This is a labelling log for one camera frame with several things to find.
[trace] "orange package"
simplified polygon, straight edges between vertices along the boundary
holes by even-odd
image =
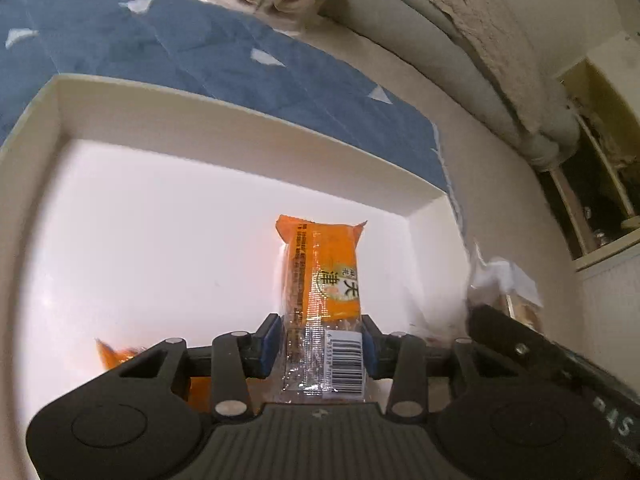
[[[356,245],[366,222],[316,224],[281,215],[276,229],[287,244],[286,303],[297,322],[360,315]]]
[[[356,245],[365,224],[317,224],[290,216],[280,216],[276,222],[287,244],[283,302],[286,392],[362,395]],[[338,362],[342,356],[345,361]],[[340,368],[340,377],[334,365]],[[290,400],[300,399],[293,396]]]

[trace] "pillow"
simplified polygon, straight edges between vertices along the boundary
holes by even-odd
[[[462,35],[456,29],[456,26],[451,21],[451,18],[442,12],[438,7],[433,5],[429,0],[402,0],[413,10],[417,10],[433,25],[438,27],[444,32],[451,41],[455,44],[459,44],[462,40]]]
[[[503,0],[429,0],[452,19],[468,54],[525,130],[538,133],[546,94],[538,60]]]
[[[556,160],[558,145],[524,132],[469,56],[401,0],[327,0],[320,14],[415,67],[533,167],[545,170]]]

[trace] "plastic bag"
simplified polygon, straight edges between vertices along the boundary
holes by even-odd
[[[363,399],[357,226],[280,216],[284,263],[281,400]]]
[[[472,255],[467,292],[469,307],[491,305],[536,332],[543,333],[542,300],[536,283],[513,262],[482,259],[480,249]]]

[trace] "white tray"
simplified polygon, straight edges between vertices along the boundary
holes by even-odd
[[[383,331],[464,312],[468,261],[444,192],[338,140],[186,92],[57,76],[2,147],[0,205],[0,365],[10,377],[13,361],[15,399],[1,436],[16,443],[3,478],[24,477],[35,412],[101,373],[95,338],[200,346],[277,312],[279,214],[368,221],[361,303]]]

